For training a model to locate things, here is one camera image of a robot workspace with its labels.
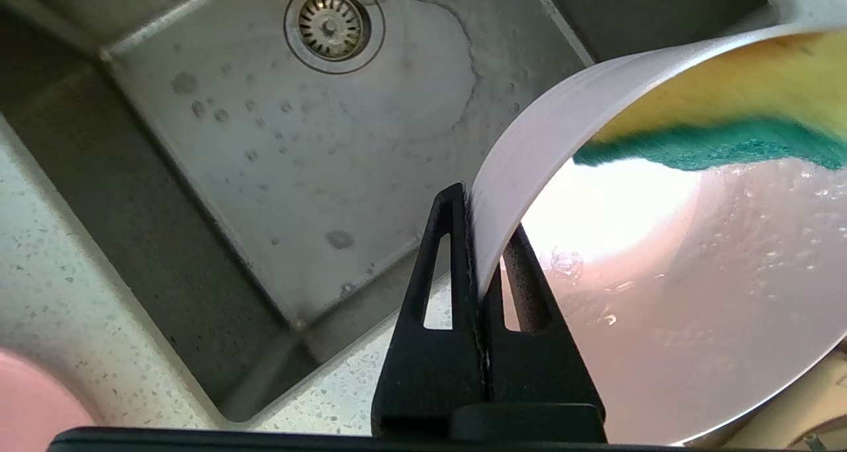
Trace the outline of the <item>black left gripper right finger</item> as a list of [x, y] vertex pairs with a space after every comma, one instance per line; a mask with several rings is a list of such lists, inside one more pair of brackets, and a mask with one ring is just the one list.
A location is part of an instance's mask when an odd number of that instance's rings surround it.
[[604, 443], [605, 407], [523, 226], [480, 304], [484, 398], [453, 414], [454, 439]]

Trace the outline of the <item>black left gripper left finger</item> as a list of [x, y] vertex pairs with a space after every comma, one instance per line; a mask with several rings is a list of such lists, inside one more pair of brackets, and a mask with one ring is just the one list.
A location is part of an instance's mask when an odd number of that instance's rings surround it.
[[[447, 330], [424, 326], [441, 239], [449, 238]], [[447, 437], [453, 413], [484, 398], [477, 287], [463, 184], [433, 200], [371, 406], [375, 437]]]

